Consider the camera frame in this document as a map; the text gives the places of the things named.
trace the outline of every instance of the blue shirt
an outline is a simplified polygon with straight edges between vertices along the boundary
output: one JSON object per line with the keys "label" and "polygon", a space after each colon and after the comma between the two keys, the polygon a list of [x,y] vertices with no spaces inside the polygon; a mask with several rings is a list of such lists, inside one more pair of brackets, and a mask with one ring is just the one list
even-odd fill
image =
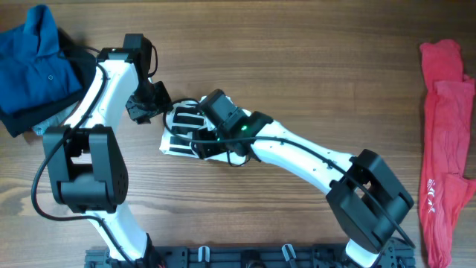
{"label": "blue shirt", "polygon": [[0,107],[7,114],[60,101],[82,89],[67,60],[58,58],[58,29],[45,5],[24,25],[0,33]]}

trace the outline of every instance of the black plastic bracket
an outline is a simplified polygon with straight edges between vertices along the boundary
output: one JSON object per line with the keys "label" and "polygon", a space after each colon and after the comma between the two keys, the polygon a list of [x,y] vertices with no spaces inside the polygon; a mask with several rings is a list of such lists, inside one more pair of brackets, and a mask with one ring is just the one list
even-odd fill
{"label": "black plastic bracket", "polygon": [[[71,128],[49,127],[43,136],[48,154]],[[71,157],[90,152],[91,164],[75,164]],[[118,143],[111,127],[97,125],[79,129],[62,144],[48,163],[51,190],[59,204],[74,213],[104,210],[114,213],[124,202],[129,177]]]}
{"label": "black plastic bracket", "polygon": [[129,117],[138,124],[150,123],[150,119],[167,111],[172,102],[165,85],[159,81],[152,84],[148,78],[152,43],[142,33],[128,33],[122,48],[103,48],[97,61],[124,60],[134,63],[138,87],[129,97],[126,109]]}
{"label": "black plastic bracket", "polygon": [[[353,165],[347,174],[361,185],[370,183],[369,193],[400,224],[414,201],[382,157],[370,150],[363,150],[350,161]],[[326,199],[344,232],[366,250],[380,252],[395,232],[395,226],[369,196],[359,197],[357,185],[347,178],[333,182],[330,186],[331,191]]]}
{"label": "black plastic bracket", "polygon": [[[197,107],[215,125],[216,135],[222,139],[255,137],[265,125],[273,122],[273,118],[261,112],[247,116],[221,89],[215,89]],[[238,156],[250,156],[259,161],[249,147],[252,143],[234,142],[225,146]]]}
{"label": "black plastic bracket", "polygon": [[[297,268],[358,268],[345,254],[346,244],[318,244],[293,247]],[[185,246],[157,246],[167,268],[289,268],[281,247],[210,247],[210,261],[199,261],[199,249]],[[109,250],[88,250],[85,268],[116,268]],[[404,241],[391,238],[374,268],[415,268],[414,251]]]}

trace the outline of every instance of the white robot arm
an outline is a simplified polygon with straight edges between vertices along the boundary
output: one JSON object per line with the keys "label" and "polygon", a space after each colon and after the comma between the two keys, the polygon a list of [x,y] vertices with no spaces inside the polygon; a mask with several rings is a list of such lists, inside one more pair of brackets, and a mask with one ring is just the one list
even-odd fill
{"label": "white robot arm", "polygon": [[[125,202],[127,170],[114,132],[124,107],[133,120],[142,123],[166,112],[170,108],[170,98],[162,83],[152,85],[144,76],[146,68],[141,61],[130,60],[137,59],[132,57],[134,53],[133,49],[103,49],[98,59],[107,72],[106,87],[89,118],[48,163],[48,170],[58,203],[68,205],[73,212],[103,219],[114,237],[97,222],[92,222],[108,244],[111,257],[125,261],[111,240],[114,239],[130,261],[141,261],[144,267],[158,267],[160,263],[151,249],[150,238],[135,221]],[[81,121],[84,111],[100,91],[102,77],[98,69],[88,94],[64,127],[48,129],[44,138],[46,153]],[[144,93],[147,90],[152,94],[147,96]],[[374,264],[396,230],[395,223],[401,223],[413,205],[398,179],[373,152],[365,150],[354,157],[323,148],[289,132],[267,115],[254,112],[247,116],[221,90],[207,96],[199,108],[216,126],[216,138],[221,139],[220,142],[204,143],[220,143],[238,155],[285,168],[326,194],[338,222],[351,238],[346,253],[361,267]],[[70,161],[71,156],[88,151],[92,166],[76,166]],[[324,156],[326,161],[316,154]],[[355,194],[356,182],[372,184],[366,197]],[[379,206],[386,211],[379,211]]]}

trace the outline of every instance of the wood grain surface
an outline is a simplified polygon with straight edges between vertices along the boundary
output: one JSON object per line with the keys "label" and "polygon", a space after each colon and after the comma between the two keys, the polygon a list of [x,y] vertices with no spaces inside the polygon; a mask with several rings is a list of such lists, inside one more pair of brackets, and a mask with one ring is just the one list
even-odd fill
{"label": "wood grain surface", "polygon": [[[0,31],[24,22],[31,1],[0,4]],[[380,153],[418,200],[425,85],[419,45],[457,40],[476,74],[476,6],[405,1],[183,1],[51,4],[59,27],[79,43],[120,46],[143,33],[158,49],[155,80],[173,99],[216,88],[235,103],[282,122],[333,150]],[[476,177],[473,117],[468,177]],[[285,170],[251,162],[232,168],[159,151],[159,118],[137,126],[125,113],[117,137],[138,221],[157,246],[346,242],[324,195]],[[37,216],[30,185],[44,158],[40,138],[0,130],[0,267],[83,267],[105,243],[88,222]],[[40,205],[68,214],[51,196]],[[476,261],[476,201],[460,216],[451,267]],[[402,224],[424,267],[417,206]]]}

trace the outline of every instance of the black mounting bracket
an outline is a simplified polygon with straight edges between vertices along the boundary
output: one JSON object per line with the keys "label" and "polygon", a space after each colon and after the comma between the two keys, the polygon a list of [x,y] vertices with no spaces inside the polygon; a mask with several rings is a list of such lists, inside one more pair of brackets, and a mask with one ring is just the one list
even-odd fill
{"label": "black mounting bracket", "polygon": [[[369,193],[400,224],[413,207],[414,200],[382,157],[363,150],[350,161],[353,165],[347,174],[361,185],[370,183]],[[372,253],[379,253],[396,228],[367,195],[359,197],[356,188],[357,185],[343,177],[331,184],[327,202],[350,239]]]}
{"label": "black mounting bracket", "polygon": [[150,119],[167,111],[172,100],[159,81],[149,81],[152,43],[142,33],[128,33],[122,48],[103,48],[97,56],[98,62],[105,60],[124,60],[134,63],[138,77],[138,87],[126,104],[129,117],[138,124],[150,123]]}
{"label": "black mounting bracket", "polygon": [[[69,131],[69,126],[49,127],[43,136],[45,154]],[[72,157],[87,152],[91,154],[91,164],[73,163]],[[74,213],[114,213],[126,199],[129,177],[111,127],[78,129],[55,152],[48,171],[54,199]]]}
{"label": "black mounting bracket", "polygon": [[[167,268],[358,268],[345,254],[346,244],[318,244],[293,247],[286,257],[282,247],[207,247],[156,246]],[[391,238],[374,268],[415,268],[413,249],[403,240]],[[85,268],[129,267],[125,261],[112,260],[109,250],[88,250]],[[156,268],[157,266],[139,266]]]}

